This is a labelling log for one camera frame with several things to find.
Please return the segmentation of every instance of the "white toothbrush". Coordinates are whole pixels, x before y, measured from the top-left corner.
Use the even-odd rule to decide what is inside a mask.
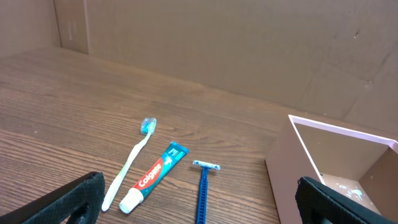
[[[145,118],[141,125],[141,133],[147,134],[145,138],[138,144],[136,144],[130,152],[130,155],[124,164],[123,168],[120,170],[119,174],[112,181],[112,184],[109,186],[109,189],[105,195],[104,202],[102,203],[102,211],[106,212],[112,204],[112,201],[119,190],[119,187],[127,174],[127,171],[130,169],[130,166],[139,151],[147,144],[150,136],[155,132],[156,127],[156,118]]]

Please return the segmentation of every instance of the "box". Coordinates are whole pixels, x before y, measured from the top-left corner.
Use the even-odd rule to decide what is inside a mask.
[[[301,223],[297,181],[312,177],[398,222],[398,143],[289,115],[266,156],[281,223]]]

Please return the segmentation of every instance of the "toothpaste tube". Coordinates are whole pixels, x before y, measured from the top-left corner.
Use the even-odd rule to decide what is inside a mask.
[[[148,172],[138,180],[120,202],[122,212],[128,214],[139,205],[163,179],[164,176],[189,152],[188,149],[171,142],[163,155]]]

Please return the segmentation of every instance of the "razor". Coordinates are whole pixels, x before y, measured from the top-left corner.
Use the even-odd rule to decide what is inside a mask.
[[[210,169],[220,170],[221,166],[202,161],[193,161],[193,165],[201,166],[201,178],[198,194],[198,208],[197,208],[197,221],[196,224],[206,223],[206,203],[207,203],[207,174]]]

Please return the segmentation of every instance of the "white cap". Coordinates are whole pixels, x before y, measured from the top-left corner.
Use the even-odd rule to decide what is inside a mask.
[[[122,212],[128,214],[143,200],[144,196],[142,195],[141,191],[131,188],[129,193],[127,193],[127,195],[120,202],[119,208],[122,210]]]

